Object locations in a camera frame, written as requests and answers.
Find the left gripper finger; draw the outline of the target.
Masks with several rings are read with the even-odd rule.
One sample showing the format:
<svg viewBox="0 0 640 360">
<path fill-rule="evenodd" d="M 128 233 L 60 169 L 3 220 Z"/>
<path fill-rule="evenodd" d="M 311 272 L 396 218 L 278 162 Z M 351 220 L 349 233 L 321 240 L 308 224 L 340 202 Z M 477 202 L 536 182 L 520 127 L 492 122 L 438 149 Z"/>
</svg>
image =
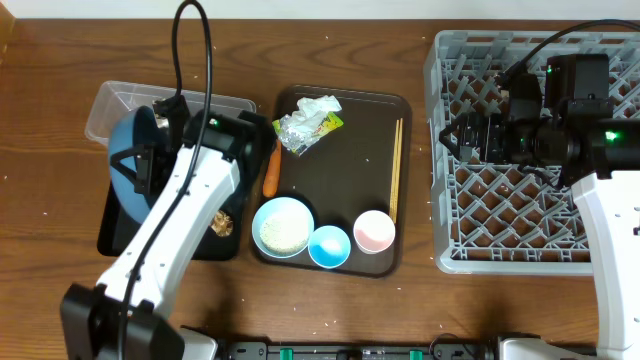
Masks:
<svg viewBox="0 0 640 360">
<path fill-rule="evenodd" d="M 111 165 L 120 164 L 123 159 L 136 157 L 138 153 L 139 153 L 139 150 L 137 146 L 129 147 L 127 149 L 118 151 L 110 156 L 110 164 Z"/>
<path fill-rule="evenodd" d="M 135 180 L 135 162 L 120 162 L 122 166 L 132 170 L 134 172 L 133 179 Z M 117 171 L 113 166 L 110 166 L 111 183 L 116 193 L 135 193 L 134 184 L 127 179 L 122 173 Z"/>
</svg>

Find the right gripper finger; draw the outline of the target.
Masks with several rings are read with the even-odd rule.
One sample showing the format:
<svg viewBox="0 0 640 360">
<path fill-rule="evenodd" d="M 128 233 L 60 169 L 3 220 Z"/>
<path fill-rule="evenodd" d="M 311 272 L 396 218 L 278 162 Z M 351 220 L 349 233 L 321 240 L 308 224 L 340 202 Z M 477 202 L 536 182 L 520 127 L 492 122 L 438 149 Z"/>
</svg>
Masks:
<svg viewBox="0 0 640 360">
<path fill-rule="evenodd" d="M 457 143 L 454 143 L 449 139 L 441 139 L 440 143 L 456 161 L 461 162 L 461 147 Z"/>
<path fill-rule="evenodd" d="M 451 135 L 454 131 L 456 131 L 459 127 L 459 124 L 462 120 L 462 117 L 456 117 L 453 119 L 449 125 L 446 125 L 439 133 L 439 140 L 445 141 L 449 135 Z"/>
</svg>

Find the dark blue plate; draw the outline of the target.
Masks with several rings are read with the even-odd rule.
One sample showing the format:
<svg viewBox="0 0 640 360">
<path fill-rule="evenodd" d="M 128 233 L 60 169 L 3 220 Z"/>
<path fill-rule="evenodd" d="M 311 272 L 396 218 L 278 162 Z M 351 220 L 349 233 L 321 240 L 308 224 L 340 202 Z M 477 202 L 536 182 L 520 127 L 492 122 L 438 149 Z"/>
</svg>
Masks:
<svg viewBox="0 0 640 360">
<path fill-rule="evenodd" d="M 118 151 L 139 144 L 167 143 L 166 134 L 158 128 L 155 114 L 148 106 L 141 106 L 127 113 L 112 129 L 108 143 L 108 160 Z M 150 212 L 150 206 L 140 193 L 116 193 L 123 210 L 137 223 L 142 223 Z"/>
</svg>

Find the brown food scrap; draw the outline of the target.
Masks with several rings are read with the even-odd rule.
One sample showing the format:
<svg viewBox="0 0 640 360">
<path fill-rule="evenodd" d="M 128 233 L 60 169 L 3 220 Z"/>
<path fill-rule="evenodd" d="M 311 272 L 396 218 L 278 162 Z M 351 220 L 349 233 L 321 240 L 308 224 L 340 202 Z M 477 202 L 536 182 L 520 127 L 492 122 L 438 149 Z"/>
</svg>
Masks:
<svg viewBox="0 0 640 360">
<path fill-rule="evenodd" d="M 210 228 L 218 237 L 228 237 L 233 233 L 234 223 L 230 215 L 219 210 L 213 217 Z"/>
</svg>

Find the pink white cup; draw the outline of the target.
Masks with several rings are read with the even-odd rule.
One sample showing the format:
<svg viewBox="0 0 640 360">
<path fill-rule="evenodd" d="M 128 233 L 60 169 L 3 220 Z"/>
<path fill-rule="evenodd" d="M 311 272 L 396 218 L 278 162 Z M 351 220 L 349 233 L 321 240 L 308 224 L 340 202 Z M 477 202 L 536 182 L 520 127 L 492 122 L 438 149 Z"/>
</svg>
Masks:
<svg viewBox="0 0 640 360">
<path fill-rule="evenodd" d="M 389 248 L 396 235 L 391 217 L 379 210 L 369 210 L 360 214 L 353 226 L 354 240 L 365 254 L 377 254 Z"/>
</svg>

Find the small blue cup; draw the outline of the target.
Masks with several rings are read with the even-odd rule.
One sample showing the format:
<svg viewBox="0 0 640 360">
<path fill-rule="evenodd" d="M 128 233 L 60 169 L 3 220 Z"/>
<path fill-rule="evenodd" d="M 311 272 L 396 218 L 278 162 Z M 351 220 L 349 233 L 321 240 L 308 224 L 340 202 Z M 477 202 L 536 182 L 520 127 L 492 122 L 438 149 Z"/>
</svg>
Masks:
<svg viewBox="0 0 640 360">
<path fill-rule="evenodd" d="M 340 267 L 350 256 L 350 238 L 337 226 L 319 227 L 310 236 L 308 253 L 311 260 L 322 268 Z"/>
</svg>

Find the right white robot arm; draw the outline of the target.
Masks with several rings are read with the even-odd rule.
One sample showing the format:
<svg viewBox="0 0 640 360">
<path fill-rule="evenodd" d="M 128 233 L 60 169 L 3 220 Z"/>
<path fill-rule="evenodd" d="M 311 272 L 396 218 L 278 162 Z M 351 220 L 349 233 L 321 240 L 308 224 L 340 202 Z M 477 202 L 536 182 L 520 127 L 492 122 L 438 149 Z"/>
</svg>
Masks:
<svg viewBox="0 0 640 360">
<path fill-rule="evenodd" d="M 605 54 L 548 58 L 538 83 L 520 63 L 501 74 L 504 114 L 458 115 L 438 141 L 459 161 L 561 169 L 579 211 L 596 288 L 599 359 L 639 356 L 639 123 L 617 119 Z"/>
</svg>

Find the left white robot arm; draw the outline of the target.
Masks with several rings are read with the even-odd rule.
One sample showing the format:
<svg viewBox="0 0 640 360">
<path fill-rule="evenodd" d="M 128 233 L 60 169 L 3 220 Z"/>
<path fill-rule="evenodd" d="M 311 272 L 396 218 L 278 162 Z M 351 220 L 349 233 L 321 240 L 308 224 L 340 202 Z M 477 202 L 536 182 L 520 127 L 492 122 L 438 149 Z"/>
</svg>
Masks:
<svg viewBox="0 0 640 360">
<path fill-rule="evenodd" d="M 212 359 L 218 344 L 168 319 L 215 214 L 252 188 L 275 146 L 270 120 L 202 111 L 190 120 L 168 182 L 137 233 L 88 288 L 72 284 L 60 315 L 71 359 Z"/>
</svg>

